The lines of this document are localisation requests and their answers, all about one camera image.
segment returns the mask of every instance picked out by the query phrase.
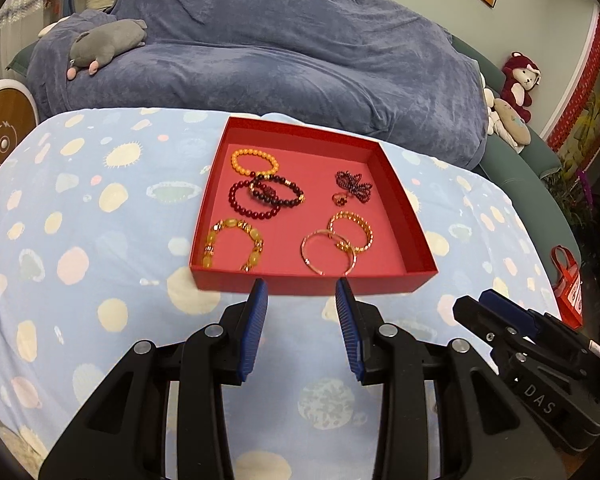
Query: jewelry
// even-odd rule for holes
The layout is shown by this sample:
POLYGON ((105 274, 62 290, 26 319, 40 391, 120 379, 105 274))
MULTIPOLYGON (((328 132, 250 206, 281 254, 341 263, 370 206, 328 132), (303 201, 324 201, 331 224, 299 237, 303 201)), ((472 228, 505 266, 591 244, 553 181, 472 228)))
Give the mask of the jewelry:
POLYGON ((368 250, 368 248, 371 247, 371 244, 374 241, 374 232, 371 230, 371 226, 368 224, 368 222, 364 218, 362 218, 362 216, 356 215, 355 213, 352 213, 350 211, 340 211, 339 213, 336 213, 331 217, 331 219, 329 220, 329 224, 327 225, 327 229, 334 234, 335 231, 333 230, 333 223, 340 218, 351 220, 352 222, 355 222, 360 227, 362 227, 366 234, 366 245, 364 247, 351 247, 345 245, 343 242, 338 242, 336 244, 336 247, 339 248, 341 251, 349 251, 351 249, 354 253, 363 253, 364 251, 368 250))
POLYGON ((269 153, 261 152, 260 150, 253 150, 251 148, 244 149, 244 150, 235 150, 231 154, 231 167, 234 168, 234 170, 237 171, 238 173, 243 174, 245 176, 251 176, 251 177, 254 177, 254 176, 260 175, 260 174, 273 175, 280 169, 280 165, 278 164, 276 158, 273 155, 269 155, 269 153), (241 155, 261 156, 263 159, 269 161, 269 163, 271 164, 271 169, 267 170, 267 171, 245 170, 240 164, 238 164, 238 157, 241 155))
POLYGON ((231 186, 231 189, 229 190, 229 205, 234 208, 234 211, 242 216, 246 216, 247 218, 253 218, 253 219, 258 218, 260 220, 264 220, 264 219, 268 220, 270 218, 273 218, 275 215, 277 215, 280 211, 279 205, 274 205, 273 208, 267 212, 257 212, 257 211, 252 211, 251 209, 242 207, 240 204, 238 204, 238 201, 235 199, 235 192, 238 191, 241 187, 247 187, 249 184, 250 184, 249 180, 241 180, 240 182, 236 182, 235 184, 233 184, 231 186))
POLYGON ((224 221, 219 221, 218 223, 211 226, 211 229, 209 229, 209 234, 206 236, 205 252, 202 256, 202 266, 205 269, 210 269, 211 264, 213 262, 214 243, 216 242, 216 235, 222 229, 227 229, 231 227, 239 227, 251 237, 251 240, 253 240, 253 251, 251 251, 249 259, 247 259, 247 263, 240 267, 240 270, 243 270, 244 272, 249 272, 260 261, 260 254, 262 253, 262 246, 264 245, 264 240, 262 239, 260 231, 258 231, 255 227, 252 227, 244 220, 229 218, 224 221))
POLYGON ((298 187, 298 184, 296 184, 295 182, 291 182, 285 177, 279 175, 256 175, 249 184, 249 190, 251 191, 251 194, 254 198, 263 200, 267 204, 270 203, 271 205, 277 207, 295 207, 304 202, 304 193, 302 193, 302 189, 298 187), (283 186, 287 186, 291 191, 293 191, 296 194, 298 198, 295 198, 293 200, 280 199, 271 186, 267 186, 266 184, 264 184, 264 180, 271 180, 273 182, 282 184, 283 186))
POLYGON ((350 265, 349 269, 347 269, 345 271, 345 273, 343 274, 343 276, 347 276, 353 270, 353 267, 356 266, 356 252, 351 247, 351 243, 345 237, 340 236, 339 234, 334 233, 332 231, 329 231, 328 229, 318 229, 317 231, 314 231, 313 233, 308 234, 307 236, 304 237, 304 239, 302 240, 302 244, 300 245, 300 254, 302 256, 302 260, 304 261, 304 264, 307 267, 309 267, 316 274, 320 274, 321 276, 324 276, 324 272, 322 272, 320 269, 315 267, 314 264, 312 264, 311 261, 309 261, 309 258, 306 257, 306 254, 304 254, 304 246, 306 245, 308 239, 315 235, 325 235, 325 236, 328 236, 329 238, 333 238, 335 236, 340 239, 340 241, 336 244, 336 247, 339 246, 340 244, 342 244, 342 247, 343 247, 342 250, 347 251, 349 254, 351 254, 351 265, 350 265))
POLYGON ((365 204, 371 198, 373 184, 369 184, 368 182, 360 184, 361 179, 362 173, 355 175, 350 174, 349 171, 339 171, 336 173, 336 184, 365 204))
POLYGON ((339 207, 344 206, 349 201, 346 193, 334 193, 334 195, 331 197, 331 200, 333 200, 333 203, 339 207))

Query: polka dot tablecloth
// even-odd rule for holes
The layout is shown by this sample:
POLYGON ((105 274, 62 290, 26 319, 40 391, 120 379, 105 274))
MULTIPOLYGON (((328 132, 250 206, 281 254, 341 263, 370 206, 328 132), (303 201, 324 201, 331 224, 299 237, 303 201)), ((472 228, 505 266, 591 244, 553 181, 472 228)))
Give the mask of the polka dot tablecloth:
MULTIPOLYGON (((40 124, 1 166, 0 418, 43 456, 135 341, 182 341, 244 299, 197 290, 187 268, 228 116, 69 112, 40 124)), ((440 273, 413 294, 364 301, 421 340, 461 336, 485 358, 488 347, 453 318, 456 298, 493 287, 558 314, 525 227, 499 188, 382 146, 440 273)), ((349 371, 333 298, 271 297, 254 372, 224 391, 237 479, 371 478, 380 400, 381 388, 359 386, 349 371)), ((172 478, 175 425, 170 409, 172 478)))

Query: blue blanket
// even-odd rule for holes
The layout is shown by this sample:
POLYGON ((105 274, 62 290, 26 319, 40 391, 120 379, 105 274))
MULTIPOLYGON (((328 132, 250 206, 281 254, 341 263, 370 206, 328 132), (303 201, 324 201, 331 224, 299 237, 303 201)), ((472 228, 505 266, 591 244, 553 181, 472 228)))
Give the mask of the blue blanket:
POLYGON ((486 142, 477 63, 391 0, 117 0, 53 28, 27 81, 43 120, 103 107, 282 112, 462 168, 486 142), (146 46, 68 82, 76 36, 123 18, 145 20, 146 46))

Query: red teddy bear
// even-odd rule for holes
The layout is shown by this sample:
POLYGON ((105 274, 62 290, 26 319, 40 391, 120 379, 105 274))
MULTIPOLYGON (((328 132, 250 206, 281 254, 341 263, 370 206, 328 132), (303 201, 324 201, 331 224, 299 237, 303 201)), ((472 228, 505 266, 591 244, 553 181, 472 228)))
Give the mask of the red teddy bear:
POLYGON ((531 96, 528 92, 540 83, 540 69, 527 56, 513 52, 502 71, 507 79, 500 97, 518 112, 525 123, 528 123, 531 120, 531 112, 525 110, 523 106, 531 106, 531 96))

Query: red tray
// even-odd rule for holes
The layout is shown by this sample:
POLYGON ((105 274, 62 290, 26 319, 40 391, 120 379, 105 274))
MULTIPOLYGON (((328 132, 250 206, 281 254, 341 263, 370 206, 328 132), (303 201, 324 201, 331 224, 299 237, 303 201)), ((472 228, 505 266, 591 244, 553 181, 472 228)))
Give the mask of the red tray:
MULTIPOLYGON (((243 155, 238 162, 248 170, 270 169, 270 164, 257 156, 243 155)), ((295 198, 287 188, 272 185, 280 198, 295 198)), ((246 188, 238 190, 236 199, 254 211, 268 209, 246 188)), ((309 233, 326 229, 331 216, 343 209, 362 216, 374 232, 373 244, 358 254, 356 267, 348 275, 354 293, 413 292, 438 272, 420 223, 378 142, 306 126, 229 118, 209 173, 193 238, 189 267, 196 286, 201 290, 249 292, 253 280, 260 277, 266 280, 271 294, 333 295, 336 280, 349 265, 349 255, 325 236, 311 238, 306 246, 308 257, 328 274, 319 276, 304 264, 300 245, 309 233), (235 182, 246 179, 231 166, 232 153, 242 148, 257 148, 275 156, 280 164, 278 174, 298 184, 305 202, 282 208, 270 220, 238 215, 229 205, 228 192, 235 182), (362 182, 373 184, 371 199, 363 204, 349 198, 344 207, 336 206, 331 197, 343 191, 335 182, 337 171, 362 173, 362 182), (227 218, 244 218, 262 234, 264 250, 250 272, 239 269, 246 263, 253 241, 238 228, 218 233, 213 266, 202 267, 209 228, 227 218)), ((366 243, 364 231, 351 221, 338 220, 334 229, 356 246, 366 243)))

